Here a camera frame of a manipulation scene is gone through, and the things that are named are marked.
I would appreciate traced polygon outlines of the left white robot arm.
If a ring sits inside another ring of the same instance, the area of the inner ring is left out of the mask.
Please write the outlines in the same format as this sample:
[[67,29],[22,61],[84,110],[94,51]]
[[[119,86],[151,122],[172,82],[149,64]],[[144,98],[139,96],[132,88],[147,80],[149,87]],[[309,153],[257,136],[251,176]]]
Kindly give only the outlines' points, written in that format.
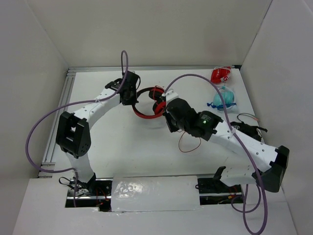
[[123,73],[123,78],[108,83],[102,92],[73,113],[64,111],[59,117],[56,143],[65,152],[75,169],[77,186],[87,193],[95,191],[96,174],[90,166],[88,151],[91,147],[90,130],[110,109],[122,104],[137,103],[137,83],[140,76],[134,72]]

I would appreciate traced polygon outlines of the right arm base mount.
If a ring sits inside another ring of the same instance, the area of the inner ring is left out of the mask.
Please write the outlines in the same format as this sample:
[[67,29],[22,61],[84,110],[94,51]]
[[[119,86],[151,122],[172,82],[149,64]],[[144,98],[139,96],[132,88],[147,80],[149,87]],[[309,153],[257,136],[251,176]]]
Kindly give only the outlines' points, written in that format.
[[225,166],[218,168],[212,177],[200,177],[195,189],[200,196],[200,205],[231,204],[231,202],[243,203],[242,188],[240,185],[227,186],[221,181]]

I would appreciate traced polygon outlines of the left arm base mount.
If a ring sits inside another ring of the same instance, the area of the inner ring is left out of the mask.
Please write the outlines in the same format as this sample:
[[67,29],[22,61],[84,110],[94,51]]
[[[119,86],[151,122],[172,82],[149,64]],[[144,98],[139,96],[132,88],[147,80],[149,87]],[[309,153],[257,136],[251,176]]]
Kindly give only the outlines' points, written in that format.
[[59,184],[67,187],[66,208],[98,208],[101,212],[111,211],[112,179],[96,179],[87,189],[74,179],[59,178]]

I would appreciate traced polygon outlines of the red black headphones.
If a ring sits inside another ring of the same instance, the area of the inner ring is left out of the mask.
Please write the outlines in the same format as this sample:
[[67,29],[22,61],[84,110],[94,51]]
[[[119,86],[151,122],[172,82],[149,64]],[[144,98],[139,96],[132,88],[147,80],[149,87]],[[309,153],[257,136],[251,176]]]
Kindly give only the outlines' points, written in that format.
[[160,86],[143,88],[137,92],[137,98],[139,98],[142,94],[148,95],[149,102],[146,100],[144,104],[149,104],[151,106],[152,113],[146,114],[139,111],[136,104],[132,105],[133,112],[142,119],[156,119],[163,116],[166,106],[166,102],[162,96],[164,94],[164,88]]

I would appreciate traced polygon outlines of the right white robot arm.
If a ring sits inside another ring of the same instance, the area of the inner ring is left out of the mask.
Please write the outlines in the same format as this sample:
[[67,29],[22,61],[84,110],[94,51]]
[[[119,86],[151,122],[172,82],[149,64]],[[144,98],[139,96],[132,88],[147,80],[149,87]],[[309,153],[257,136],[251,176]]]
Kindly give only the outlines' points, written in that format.
[[262,143],[237,129],[210,111],[196,112],[184,99],[174,98],[165,106],[164,116],[170,132],[185,131],[195,138],[219,144],[240,157],[252,158],[251,166],[232,174],[226,166],[217,169],[214,177],[227,186],[256,184],[277,193],[289,161],[290,150]]

